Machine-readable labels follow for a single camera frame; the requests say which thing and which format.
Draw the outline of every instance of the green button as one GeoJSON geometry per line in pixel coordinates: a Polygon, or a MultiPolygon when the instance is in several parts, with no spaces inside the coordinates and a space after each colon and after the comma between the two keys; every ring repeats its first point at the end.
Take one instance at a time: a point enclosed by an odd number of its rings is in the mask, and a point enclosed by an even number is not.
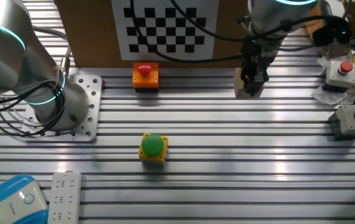
{"type": "Polygon", "coordinates": [[[149,136],[143,139],[143,142],[141,143],[141,148],[147,155],[157,156],[164,149],[164,141],[161,136],[157,134],[150,134],[149,136]]]}

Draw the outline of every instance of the teal light ring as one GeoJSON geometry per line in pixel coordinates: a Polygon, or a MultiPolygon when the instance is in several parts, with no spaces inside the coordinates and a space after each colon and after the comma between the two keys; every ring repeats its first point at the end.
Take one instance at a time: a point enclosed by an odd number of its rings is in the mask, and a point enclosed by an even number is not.
{"type": "Polygon", "coordinates": [[[24,51],[26,50],[26,45],[24,44],[24,42],[21,40],[21,38],[19,36],[17,36],[17,34],[13,33],[11,30],[4,28],[3,26],[0,26],[0,30],[7,32],[8,34],[12,35],[14,38],[16,38],[22,45],[22,47],[24,48],[24,51]]]}
{"type": "Polygon", "coordinates": [[[317,0],[307,0],[307,1],[300,1],[300,2],[297,2],[297,1],[289,1],[289,0],[276,0],[280,3],[283,3],[283,4],[288,4],[288,5],[291,5],[291,6],[303,6],[305,4],[310,4],[310,3],[313,3],[317,0]]]}
{"type": "Polygon", "coordinates": [[[65,75],[64,75],[64,73],[62,73],[62,75],[63,75],[63,85],[61,86],[60,91],[55,96],[53,96],[51,99],[49,99],[49,100],[47,100],[45,102],[42,102],[42,103],[30,103],[30,102],[27,102],[27,103],[30,104],[30,105],[44,105],[44,104],[54,100],[56,98],[56,96],[58,96],[61,93],[61,91],[63,91],[64,85],[65,85],[65,75]]]}

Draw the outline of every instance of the power outlet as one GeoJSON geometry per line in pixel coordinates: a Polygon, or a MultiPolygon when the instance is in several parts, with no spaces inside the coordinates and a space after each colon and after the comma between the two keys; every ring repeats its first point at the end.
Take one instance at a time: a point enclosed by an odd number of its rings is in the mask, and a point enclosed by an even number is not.
{"type": "Polygon", "coordinates": [[[82,175],[78,172],[53,175],[48,224],[78,223],[81,181],[82,175]]]}

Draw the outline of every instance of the aluminum profile table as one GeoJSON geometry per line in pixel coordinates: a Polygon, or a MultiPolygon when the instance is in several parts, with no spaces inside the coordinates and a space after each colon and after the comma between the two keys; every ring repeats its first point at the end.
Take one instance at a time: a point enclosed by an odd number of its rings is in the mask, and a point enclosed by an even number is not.
{"type": "MultiPolygon", "coordinates": [[[[52,1],[23,2],[34,25],[64,31],[52,1]]],[[[67,43],[37,35],[59,63],[67,43]]],[[[308,42],[299,30],[283,46],[308,42]]],[[[72,68],[105,82],[97,141],[27,144],[0,130],[0,183],[30,174],[49,200],[54,172],[79,171],[83,224],[355,224],[355,141],[333,141],[339,105],[310,96],[316,59],[280,52],[251,101],[234,99],[234,69],[163,68],[159,93],[140,95],[130,69],[72,68]],[[163,168],[140,162],[144,132],[169,137],[163,168]]]]}

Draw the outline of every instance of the wire bundle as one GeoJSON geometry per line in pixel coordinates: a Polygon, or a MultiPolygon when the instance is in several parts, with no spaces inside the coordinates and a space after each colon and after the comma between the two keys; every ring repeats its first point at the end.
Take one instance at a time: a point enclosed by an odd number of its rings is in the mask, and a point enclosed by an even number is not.
{"type": "MultiPolygon", "coordinates": [[[[274,34],[278,31],[281,31],[283,29],[286,28],[290,28],[292,26],[301,24],[303,22],[308,22],[308,21],[314,21],[314,20],[319,20],[319,19],[324,19],[326,21],[329,22],[335,22],[338,24],[342,24],[345,27],[348,27],[348,22],[346,22],[345,17],[347,16],[351,4],[352,4],[352,0],[349,0],[349,3],[346,7],[345,13],[343,15],[343,17],[338,17],[338,16],[311,16],[311,17],[306,17],[306,18],[302,18],[302,19],[298,19],[297,21],[292,21],[292,22],[288,22],[282,26],[276,27],[270,31],[264,32],[262,34],[259,35],[255,35],[255,36],[246,36],[243,38],[231,38],[231,37],[224,37],[221,35],[217,35],[207,29],[205,29],[204,27],[202,27],[200,24],[198,24],[196,21],[194,21],[192,18],[190,18],[181,8],[180,6],[176,3],[175,0],[170,0],[171,3],[173,4],[173,6],[175,7],[175,9],[182,15],[184,16],[184,18],[186,18],[191,24],[193,24],[195,27],[197,27],[198,29],[200,29],[201,31],[205,32],[206,34],[213,36],[217,39],[221,39],[221,40],[226,40],[226,41],[233,41],[233,42],[243,42],[245,40],[255,40],[255,39],[259,39],[259,38],[263,38],[263,37],[267,37],[270,34],[274,34]]],[[[135,14],[135,1],[134,0],[130,0],[130,10],[132,13],[132,19],[133,19],[133,23],[135,25],[135,29],[137,31],[137,33],[139,34],[140,37],[143,36],[143,33],[140,31],[140,28],[137,26],[136,21],[137,21],[137,17],[135,14]]],[[[166,60],[170,60],[172,62],[177,62],[177,63],[210,63],[210,62],[223,62],[223,61],[227,61],[227,60],[235,60],[238,58],[241,58],[243,56],[241,55],[236,55],[236,56],[231,56],[231,57],[226,57],[226,58],[216,58],[216,59],[205,59],[205,60],[183,60],[183,59],[178,59],[178,58],[173,58],[170,56],[167,56],[165,54],[162,54],[161,52],[159,52],[156,48],[154,48],[151,44],[149,44],[147,41],[145,42],[146,46],[152,51],[154,52],[156,55],[160,56],[163,59],[166,60]]],[[[283,50],[283,51],[299,51],[299,50],[304,50],[304,49],[309,49],[311,47],[314,47],[314,45],[307,45],[304,47],[298,47],[296,49],[276,49],[276,50],[283,50]]]]}
{"type": "Polygon", "coordinates": [[[12,133],[7,131],[6,129],[4,129],[1,125],[0,125],[0,129],[2,131],[4,131],[6,134],[9,134],[11,136],[19,136],[19,137],[30,137],[30,136],[35,136],[35,135],[43,135],[46,131],[50,130],[51,128],[53,128],[57,122],[59,122],[60,118],[62,117],[63,113],[64,113],[64,108],[65,108],[65,93],[62,89],[62,87],[59,85],[59,83],[57,81],[54,80],[49,80],[46,81],[44,83],[41,83],[39,85],[37,85],[36,87],[32,88],[31,90],[21,94],[20,96],[16,96],[13,98],[6,98],[5,100],[2,100],[2,98],[0,97],[0,105],[2,105],[2,108],[0,108],[0,117],[2,118],[2,120],[12,129],[14,129],[15,131],[19,132],[19,133],[12,133]],[[20,103],[22,100],[25,100],[27,97],[31,96],[35,91],[41,89],[41,88],[49,88],[52,93],[56,96],[55,98],[55,103],[56,103],[56,107],[55,107],[55,111],[54,111],[54,117],[46,122],[46,123],[37,123],[40,126],[43,126],[42,129],[40,129],[39,131],[36,131],[34,133],[30,133],[30,132],[25,132],[20,130],[19,128],[15,127],[14,125],[12,125],[2,114],[2,112],[9,112],[10,109],[13,109],[14,106],[16,106],[18,103],[20,103]]]}

